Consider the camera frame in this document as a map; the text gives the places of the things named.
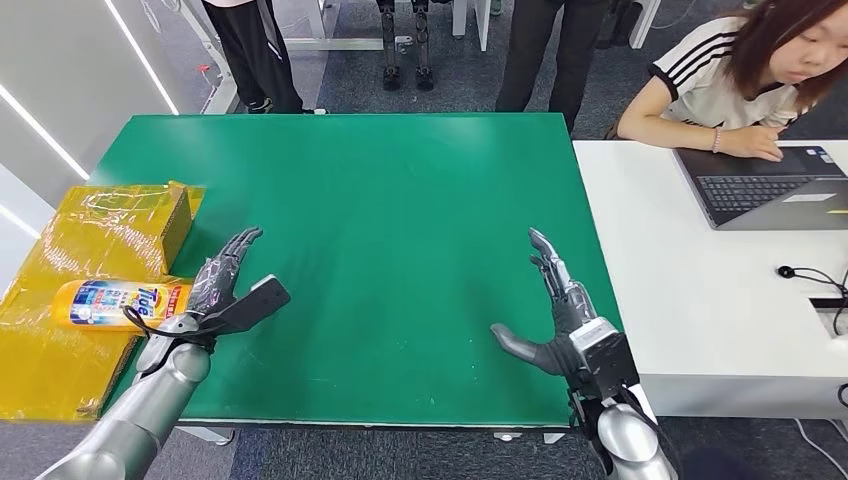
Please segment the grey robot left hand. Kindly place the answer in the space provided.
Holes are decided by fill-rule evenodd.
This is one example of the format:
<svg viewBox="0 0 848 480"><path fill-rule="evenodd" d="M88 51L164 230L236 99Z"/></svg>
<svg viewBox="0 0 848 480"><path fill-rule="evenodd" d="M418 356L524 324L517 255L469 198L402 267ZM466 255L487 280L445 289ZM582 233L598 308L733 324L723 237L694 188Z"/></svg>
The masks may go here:
<svg viewBox="0 0 848 480"><path fill-rule="evenodd" d="M213 257L207 258L192 285L186 312L196 320L235 302L234 287L247 250L263 234L259 227L234 235Z"/></svg>

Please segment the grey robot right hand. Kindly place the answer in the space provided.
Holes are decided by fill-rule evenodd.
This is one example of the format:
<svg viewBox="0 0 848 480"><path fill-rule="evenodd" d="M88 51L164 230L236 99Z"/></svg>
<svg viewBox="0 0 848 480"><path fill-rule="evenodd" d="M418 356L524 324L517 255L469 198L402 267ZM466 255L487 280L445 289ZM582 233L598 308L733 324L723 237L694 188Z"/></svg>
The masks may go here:
<svg viewBox="0 0 848 480"><path fill-rule="evenodd" d="M550 297L554 336L545 343L534 343L516 336L503 324L491 325L490 331L507 353L550 375L569 378L582 365L569 335L595 317L594 307L586 289L570 276L565 262L545 235L530 228L528 236L537 251L530 261L542 275Z"/></svg>

